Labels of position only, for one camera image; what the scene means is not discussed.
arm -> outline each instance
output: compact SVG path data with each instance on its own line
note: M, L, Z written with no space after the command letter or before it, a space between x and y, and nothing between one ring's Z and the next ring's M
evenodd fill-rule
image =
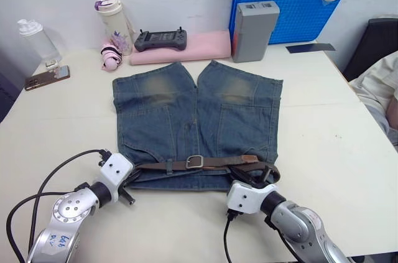
M349 263L328 237L321 218L308 208L286 201L274 184L257 189L235 180L227 194L227 205L228 221L238 213L265 213L265 222L277 230L300 263Z
M387 109L387 120L388 123L390 124L391 128L398 129L398 89L396 90L396 93L394 96L391 98L390 104Z
M72 262L86 217L109 202L117 202L119 193L123 195L121 185L133 170L133 164L121 154L112 154L100 165L101 173L93 185L67 193L55 202L50 223L37 237L27 263Z

jeans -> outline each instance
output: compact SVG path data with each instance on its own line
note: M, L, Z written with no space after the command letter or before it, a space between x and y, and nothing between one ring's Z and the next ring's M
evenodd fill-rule
M191 155L257 155L274 164L282 81L214 60L195 85L175 62L113 81L118 148L136 165L186 160ZM229 189L228 171L145 171L134 188Z

blue storage case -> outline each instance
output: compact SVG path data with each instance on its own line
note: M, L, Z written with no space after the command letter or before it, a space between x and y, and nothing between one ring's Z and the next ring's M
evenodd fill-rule
M280 14L269 40L270 44L311 41L318 37L340 0L232 0L229 33L231 41L235 28L235 12L238 3L275 1Z

gray box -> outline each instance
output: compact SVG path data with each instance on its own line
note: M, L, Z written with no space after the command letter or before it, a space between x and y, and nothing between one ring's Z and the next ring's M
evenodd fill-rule
M238 4L232 41L234 62L258 61L264 57L278 17L279 7L274 1Z

pink cushion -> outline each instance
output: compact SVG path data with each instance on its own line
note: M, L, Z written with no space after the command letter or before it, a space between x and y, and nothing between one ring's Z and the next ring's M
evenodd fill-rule
M189 60L228 58L231 55L229 31L214 31L195 35L188 34L187 48L152 48L138 52L134 47L130 64L166 63Z

